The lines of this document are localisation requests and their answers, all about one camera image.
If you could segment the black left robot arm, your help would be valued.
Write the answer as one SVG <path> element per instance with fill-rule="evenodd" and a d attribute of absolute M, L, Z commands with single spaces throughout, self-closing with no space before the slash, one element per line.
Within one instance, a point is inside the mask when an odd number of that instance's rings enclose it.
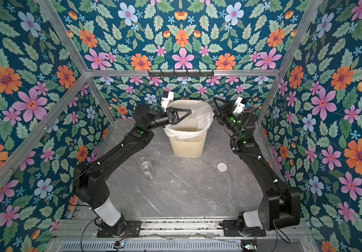
<path fill-rule="evenodd" d="M 74 169 L 74 195 L 95 212 L 101 220 L 100 226 L 108 229 L 110 235 L 119 237 L 125 232 L 125 219 L 110 200 L 106 180 L 127 159 L 151 142 L 153 129 L 177 125 L 191 114 L 190 109 L 173 107 L 158 113 L 151 110 L 149 105 L 141 104 L 133 114 L 134 127 L 118 145 L 100 158 L 88 164 L 79 164 Z"/>

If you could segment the clear jar with flower tea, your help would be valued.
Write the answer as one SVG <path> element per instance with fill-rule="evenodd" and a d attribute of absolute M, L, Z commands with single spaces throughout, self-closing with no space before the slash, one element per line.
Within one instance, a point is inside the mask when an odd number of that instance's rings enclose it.
<path fill-rule="evenodd" d="M 153 164 L 150 159 L 148 159 L 147 157 L 140 158 L 139 168 L 146 178 L 148 179 L 154 178 L 155 174 L 154 174 Z"/>

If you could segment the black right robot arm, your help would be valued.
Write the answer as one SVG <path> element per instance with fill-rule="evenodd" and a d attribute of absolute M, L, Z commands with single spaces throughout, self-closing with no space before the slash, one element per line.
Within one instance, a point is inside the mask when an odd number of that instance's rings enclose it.
<path fill-rule="evenodd" d="M 214 98 L 214 113 L 218 123 L 231 131 L 229 146 L 232 152 L 250 168 L 263 198 L 256 210 L 239 213 L 235 227 L 242 235 L 257 228 L 278 231 L 300 223 L 300 194 L 296 188 L 279 178 L 265 160 L 254 138 L 257 118 L 246 100 L 235 103 Z"/>

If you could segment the white jar lid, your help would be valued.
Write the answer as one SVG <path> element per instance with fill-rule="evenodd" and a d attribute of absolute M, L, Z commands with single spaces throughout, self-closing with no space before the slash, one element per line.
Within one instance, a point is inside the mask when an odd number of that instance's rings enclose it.
<path fill-rule="evenodd" d="M 217 169 L 218 169 L 219 172 L 224 173 L 224 172 L 226 172 L 228 170 L 228 165 L 226 163 L 224 163 L 224 162 L 219 162 L 217 164 Z"/>

